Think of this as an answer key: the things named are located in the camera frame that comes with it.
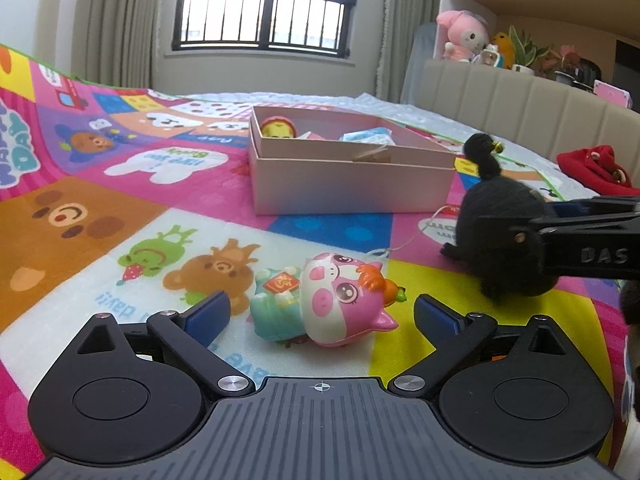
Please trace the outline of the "black plush toy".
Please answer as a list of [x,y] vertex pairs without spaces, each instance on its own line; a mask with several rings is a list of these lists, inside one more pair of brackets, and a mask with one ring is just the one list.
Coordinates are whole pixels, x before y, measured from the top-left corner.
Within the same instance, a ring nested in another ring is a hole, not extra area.
[[487,133],[474,133],[463,144],[463,154],[477,166],[480,182],[466,191],[454,242],[443,244],[440,253],[463,263],[490,299],[540,296],[559,278],[542,265],[540,236],[528,222],[553,218],[555,212],[536,190],[502,174],[495,147]]

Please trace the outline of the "pink pig figurine toy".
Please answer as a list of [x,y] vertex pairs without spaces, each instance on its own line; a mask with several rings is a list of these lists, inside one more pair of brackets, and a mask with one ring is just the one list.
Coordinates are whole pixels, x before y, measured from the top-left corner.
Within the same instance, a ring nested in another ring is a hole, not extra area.
[[385,277],[382,263],[337,252],[322,252],[300,268],[261,270],[255,283],[254,331],[273,342],[306,337],[322,347],[339,347],[396,330],[386,309],[407,300],[406,290]]

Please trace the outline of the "blue white wipes pack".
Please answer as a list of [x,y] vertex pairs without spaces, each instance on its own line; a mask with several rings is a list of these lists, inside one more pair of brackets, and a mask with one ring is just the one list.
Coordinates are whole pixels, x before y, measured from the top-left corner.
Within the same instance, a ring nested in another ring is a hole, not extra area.
[[345,132],[340,136],[340,141],[376,145],[395,144],[392,130],[386,127],[374,127],[364,130]]

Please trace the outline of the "red fabric item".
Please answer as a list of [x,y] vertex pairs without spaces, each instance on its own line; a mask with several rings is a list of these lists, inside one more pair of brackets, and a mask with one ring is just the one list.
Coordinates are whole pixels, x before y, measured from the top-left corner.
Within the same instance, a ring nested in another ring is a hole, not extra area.
[[625,168],[615,159],[611,145],[560,153],[556,163],[563,174],[586,188],[604,196],[638,196],[640,191],[631,183]]

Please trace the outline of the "beige upholstered headboard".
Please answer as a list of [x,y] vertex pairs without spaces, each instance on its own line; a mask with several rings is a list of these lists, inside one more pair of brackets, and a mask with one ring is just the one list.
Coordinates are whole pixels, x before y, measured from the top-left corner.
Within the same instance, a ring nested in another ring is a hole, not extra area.
[[639,114],[591,93],[503,68],[428,60],[409,103],[554,159],[606,144],[639,171]]

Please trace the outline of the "pink framed tablet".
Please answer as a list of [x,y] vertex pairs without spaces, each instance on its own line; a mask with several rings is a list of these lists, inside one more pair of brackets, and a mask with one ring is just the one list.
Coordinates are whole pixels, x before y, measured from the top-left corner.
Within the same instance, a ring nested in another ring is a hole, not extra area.
[[596,79],[593,84],[593,93],[601,99],[625,108],[632,107],[631,94],[624,89],[607,84]]

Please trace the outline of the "pink flower pot plant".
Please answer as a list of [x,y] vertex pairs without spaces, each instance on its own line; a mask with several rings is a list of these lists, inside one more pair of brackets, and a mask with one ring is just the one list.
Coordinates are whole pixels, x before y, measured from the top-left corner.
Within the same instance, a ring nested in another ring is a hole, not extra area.
[[556,50],[548,50],[539,61],[538,74],[589,92],[596,81],[602,79],[600,66],[584,58],[573,46],[567,44]]

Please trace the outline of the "colourful cartoon play mat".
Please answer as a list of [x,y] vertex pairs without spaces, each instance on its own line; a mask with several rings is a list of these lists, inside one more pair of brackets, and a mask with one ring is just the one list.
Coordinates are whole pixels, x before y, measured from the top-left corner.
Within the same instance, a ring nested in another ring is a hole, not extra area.
[[149,90],[83,82],[85,108],[58,104],[69,83],[19,53],[1,77],[1,474],[21,479],[43,459],[27,419],[37,382],[89,316],[123,323],[184,310],[201,281],[168,287],[213,248],[251,271],[301,263],[323,248],[360,256],[392,246],[386,270],[411,295],[459,308],[480,296],[438,244],[454,216],[258,216],[248,135],[207,141]]

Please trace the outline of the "potted green plant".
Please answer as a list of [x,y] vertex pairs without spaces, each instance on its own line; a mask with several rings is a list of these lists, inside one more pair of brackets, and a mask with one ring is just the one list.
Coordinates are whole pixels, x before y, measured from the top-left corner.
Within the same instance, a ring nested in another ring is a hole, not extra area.
[[532,36],[524,29],[520,32],[514,25],[509,27],[508,36],[514,49],[514,72],[537,72],[542,74],[546,69],[544,63],[551,51],[551,46],[537,46]]

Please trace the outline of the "small white blue figurine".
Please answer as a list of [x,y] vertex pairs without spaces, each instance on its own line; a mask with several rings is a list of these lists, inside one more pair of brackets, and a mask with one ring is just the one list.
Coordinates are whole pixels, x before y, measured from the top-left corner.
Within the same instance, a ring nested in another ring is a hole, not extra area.
[[480,62],[486,66],[501,68],[503,66],[503,57],[495,44],[488,44],[488,46],[480,52]]

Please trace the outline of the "yellow plush toy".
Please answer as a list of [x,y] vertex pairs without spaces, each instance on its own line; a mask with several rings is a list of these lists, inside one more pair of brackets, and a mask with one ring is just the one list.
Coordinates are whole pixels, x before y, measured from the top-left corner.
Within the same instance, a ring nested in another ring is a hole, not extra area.
[[491,38],[500,55],[502,56],[502,65],[506,70],[510,70],[515,63],[515,49],[509,35],[506,32],[496,32]]

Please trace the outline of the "pink cardboard box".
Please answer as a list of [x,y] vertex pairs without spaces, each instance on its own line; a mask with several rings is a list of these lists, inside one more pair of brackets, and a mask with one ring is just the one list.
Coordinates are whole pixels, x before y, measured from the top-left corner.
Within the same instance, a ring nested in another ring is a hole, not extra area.
[[[288,118],[295,139],[265,138],[260,123]],[[345,132],[390,128],[394,145],[340,141]],[[456,154],[397,122],[354,112],[255,106],[250,178],[256,214],[417,214],[446,203]]]

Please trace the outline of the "pink plush rabbit doll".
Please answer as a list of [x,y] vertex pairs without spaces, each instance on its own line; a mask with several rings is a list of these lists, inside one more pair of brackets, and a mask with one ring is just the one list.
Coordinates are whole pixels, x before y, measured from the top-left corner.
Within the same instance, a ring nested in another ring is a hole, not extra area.
[[471,62],[489,44],[485,23],[469,11],[444,11],[437,15],[436,23],[446,32],[444,60]]

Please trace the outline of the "yellow pink cupcake toy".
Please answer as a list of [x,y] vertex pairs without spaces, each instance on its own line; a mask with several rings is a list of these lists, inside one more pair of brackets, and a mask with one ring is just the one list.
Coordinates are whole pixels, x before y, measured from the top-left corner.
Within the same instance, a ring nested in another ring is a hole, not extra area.
[[295,125],[284,116],[269,116],[260,123],[260,132],[265,138],[295,139]]

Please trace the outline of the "beige curtain right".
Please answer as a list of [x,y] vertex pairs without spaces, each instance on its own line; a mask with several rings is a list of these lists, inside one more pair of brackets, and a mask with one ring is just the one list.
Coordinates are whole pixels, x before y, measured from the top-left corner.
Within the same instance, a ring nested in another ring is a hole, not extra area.
[[397,103],[413,45],[414,33],[435,21],[440,0],[384,0],[380,59],[375,75],[375,96]]

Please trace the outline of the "beige curtain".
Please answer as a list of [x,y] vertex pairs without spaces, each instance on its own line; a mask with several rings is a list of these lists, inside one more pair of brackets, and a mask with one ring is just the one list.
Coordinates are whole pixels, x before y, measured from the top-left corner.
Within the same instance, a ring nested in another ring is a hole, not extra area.
[[375,96],[397,103],[413,45],[414,33],[435,21],[440,0],[384,0],[380,59],[375,75]]
[[39,0],[35,57],[82,80],[150,88],[160,0]]

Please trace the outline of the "dark framed window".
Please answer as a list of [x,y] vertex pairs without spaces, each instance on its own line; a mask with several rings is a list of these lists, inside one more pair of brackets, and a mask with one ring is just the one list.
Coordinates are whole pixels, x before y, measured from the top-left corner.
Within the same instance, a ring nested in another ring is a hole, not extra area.
[[177,0],[171,49],[349,56],[356,0]]

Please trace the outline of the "beige curtain left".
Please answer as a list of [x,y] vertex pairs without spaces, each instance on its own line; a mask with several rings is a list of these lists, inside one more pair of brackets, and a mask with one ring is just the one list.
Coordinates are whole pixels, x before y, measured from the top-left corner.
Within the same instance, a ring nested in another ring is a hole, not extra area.
[[39,0],[35,57],[82,80],[150,88],[160,0]]

